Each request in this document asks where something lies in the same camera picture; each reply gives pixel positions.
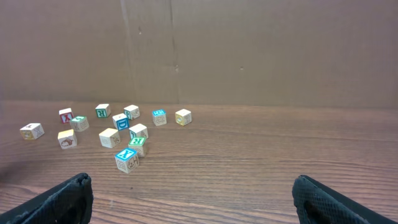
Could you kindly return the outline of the blue X block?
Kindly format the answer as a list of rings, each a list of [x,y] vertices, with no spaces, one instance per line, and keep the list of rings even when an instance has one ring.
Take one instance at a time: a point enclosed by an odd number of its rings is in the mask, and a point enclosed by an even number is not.
[[[129,174],[139,166],[137,151],[125,148],[115,155],[117,168]]]

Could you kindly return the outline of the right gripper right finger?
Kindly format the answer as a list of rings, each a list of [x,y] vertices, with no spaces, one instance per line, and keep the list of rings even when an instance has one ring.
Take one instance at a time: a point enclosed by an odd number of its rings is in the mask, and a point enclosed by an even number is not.
[[[300,224],[397,224],[307,176],[292,187]]]

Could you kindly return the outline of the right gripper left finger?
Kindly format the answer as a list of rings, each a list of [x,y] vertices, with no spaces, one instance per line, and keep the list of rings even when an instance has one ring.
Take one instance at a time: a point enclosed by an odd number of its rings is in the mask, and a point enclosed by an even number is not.
[[[1,214],[1,223],[88,224],[92,207],[91,177],[80,173]]]

